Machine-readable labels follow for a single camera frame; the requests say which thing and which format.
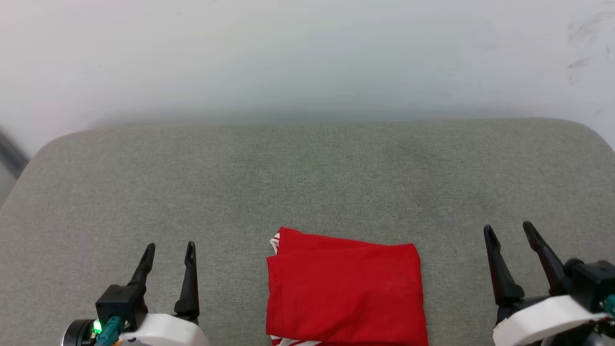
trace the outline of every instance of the gray cushion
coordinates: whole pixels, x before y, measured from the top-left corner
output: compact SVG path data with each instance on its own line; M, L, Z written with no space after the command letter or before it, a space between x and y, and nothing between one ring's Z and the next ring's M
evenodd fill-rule
M530 220L566 261L615 262L615 156L547 119L401 124L151 126L44 147L0 211L2 344L53 345L157 245L146 302L172 312L196 242L200 325L217 345L268 345L265 257L284 225L415 243L430 344L491 343L482 229L527 296L548 284Z

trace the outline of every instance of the cable connector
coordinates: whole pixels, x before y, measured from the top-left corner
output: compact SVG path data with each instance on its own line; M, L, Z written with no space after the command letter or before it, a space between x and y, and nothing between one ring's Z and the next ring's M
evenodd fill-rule
M615 294L611 294L605 299L605 302L601 304L606 310L606 313L615 318Z
M124 332L124 322L122 322L121 318L113 316L107 321L103 331L96 336L96 345L113 346L119 340L122 332Z

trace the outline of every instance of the green led light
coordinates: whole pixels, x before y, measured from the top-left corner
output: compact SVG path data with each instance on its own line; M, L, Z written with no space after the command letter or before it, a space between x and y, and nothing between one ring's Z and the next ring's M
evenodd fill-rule
M103 331L103 326L100 325L100 321L98 321L98 320L94 321L94 324L92 325L92 331L95 334L100 334L100 332Z

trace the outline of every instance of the red cloth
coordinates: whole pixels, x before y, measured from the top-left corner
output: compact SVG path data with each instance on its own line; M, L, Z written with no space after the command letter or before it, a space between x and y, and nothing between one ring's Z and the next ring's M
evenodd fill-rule
M277 255L267 264L268 335L321 341L320 346L427 346L414 245L385 246L282 227Z

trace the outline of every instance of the white wall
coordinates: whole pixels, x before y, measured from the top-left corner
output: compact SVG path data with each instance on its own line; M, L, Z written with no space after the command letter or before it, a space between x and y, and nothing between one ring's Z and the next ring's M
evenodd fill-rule
M615 145L615 0L0 0L0 125L546 116Z

